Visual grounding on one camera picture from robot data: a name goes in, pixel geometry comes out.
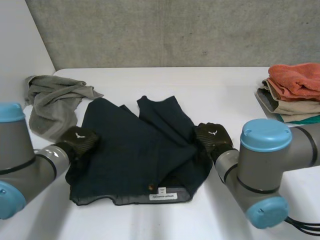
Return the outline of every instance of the folded cloth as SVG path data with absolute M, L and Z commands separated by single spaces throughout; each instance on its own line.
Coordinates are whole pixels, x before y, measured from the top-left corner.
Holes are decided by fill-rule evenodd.
M 286 99 L 316 99 L 320 101 L 320 63 L 273 65 L 268 70 L 270 81 Z
M 139 117 L 103 98 L 88 105 L 82 127 L 101 138 L 80 159 L 89 162 L 86 172 L 75 179 L 77 168 L 70 167 L 65 176 L 77 205 L 102 198 L 115 205 L 186 202 L 207 178 L 213 161 L 197 158 L 195 126 L 176 98 L 137 102 Z
M 266 80 L 262 81 L 256 95 L 270 113 L 281 114 L 285 122 L 300 121 L 320 114 L 320 103 L 317 101 L 278 100 L 274 88 Z
M 279 116 L 280 120 L 282 122 L 284 122 L 284 120 L 282 119 L 282 115 Z M 317 116 L 312 116 L 312 117 L 309 117 L 307 119 L 303 119 L 301 121 L 290 121 L 289 123 L 291 124 L 303 124 L 303 125 L 307 125 L 307 124 L 317 124 L 317 123 L 320 123 L 320 115 L 317 115 Z
M 282 101 L 285 104 L 281 105 L 281 103 L 275 101 L 272 98 L 270 92 L 267 91 L 266 89 L 259 88 L 256 91 L 256 97 L 270 113 L 279 114 L 281 116 L 282 121 L 285 123 L 291 122 L 291 121 L 301 121 L 301 120 L 308 119 L 310 117 L 314 117 L 314 116 L 319 115 L 319 113 L 293 114 L 292 112 L 287 111 L 288 108 L 286 108 L 287 107 L 286 104 L 289 104 L 291 102 L 283 102 Z
M 282 101 L 295 102 L 295 101 L 312 100 L 312 101 L 320 102 L 319 94 L 309 95 L 309 96 L 295 95 L 295 94 L 291 93 L 287 88 L 276 83 L 270 77 L 267 79 L 267 82 L 269 83 L 269 85 L 271 85 L 275 89 L 275 91 L 277 92 L 277 95 L 279 96 L 279 99 Z
M 30 129 L 39 136 L 56 141 L 67 129 L 77 124 L 75 109 L 82 98 L 100 98 L 103 95 L 86 86 L 84 81 L 42 75 L 26 80 L 25 102 L 33 105 L 29 119 Z

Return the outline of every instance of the white label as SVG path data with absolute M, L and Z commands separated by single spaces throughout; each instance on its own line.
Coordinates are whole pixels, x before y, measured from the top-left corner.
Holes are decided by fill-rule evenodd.
M 175 200 L 178 199 L 177 193 L 158 193 L 158 194 L 150 194 L 149 200 L 150 201 L 157 201 L 157 200 Z
M 167 193 L 167 188 L 165 187 L 158 188 L 158 194 L 166 194 L 166 193 Z

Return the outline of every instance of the beige towel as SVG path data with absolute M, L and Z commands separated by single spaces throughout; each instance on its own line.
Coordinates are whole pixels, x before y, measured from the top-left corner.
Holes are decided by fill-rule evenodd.
M 284 122 L 302 121 L 320 115 L 320 102 L 317 101 L 282 101 L 268 81 L 262 81 L 257 90 L 257 97 L 269 112 L 280 114 Z

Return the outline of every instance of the teal towel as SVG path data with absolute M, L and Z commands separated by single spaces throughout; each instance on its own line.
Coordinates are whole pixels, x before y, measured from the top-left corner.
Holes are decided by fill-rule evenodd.
M 279 119 L 281 120 L 281 122 L 283 122 L 283 118 L 280 116 L 280 114 L 278 114 Z M 309 117 L 307 119 L 301 120 L 301 121 L 290 121 L 289 123 L 291 124 L 317 124 L 320 123 L 320 115 L 318 116 L 312 116 Z

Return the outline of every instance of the table surface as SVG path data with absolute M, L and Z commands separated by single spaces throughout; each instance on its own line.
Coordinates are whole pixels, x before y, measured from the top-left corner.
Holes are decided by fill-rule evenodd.
M 236 148 L 243 124 L 266 115 L 255 90 L 268 76 L 267 67 L 173 67 L 63 69 L 56 76 L 87 82 L 104 98 L 125 104 L 138 114 L 136 103 L 146 95 L 153 101 L 175 96 L 193 122 L 219 123 Z M 90 101 L 76 109 L 78 126 Z M 26 118 L 32 107 L 25 108 Z M 51 142 L 30 133 L 33 147 Z M 320 168 L 300 169 L 283 175 L 280 193 L 290 205 L 290 216 L 320 222 Z M 188 203 L 115 206 L 101 199 L 87 206 L 69 200 L 64 174 L 26 208 L 0 221 L 2 240 L 311 240 L 287 223 L 256 229 L 221 183 L 215 169 Z

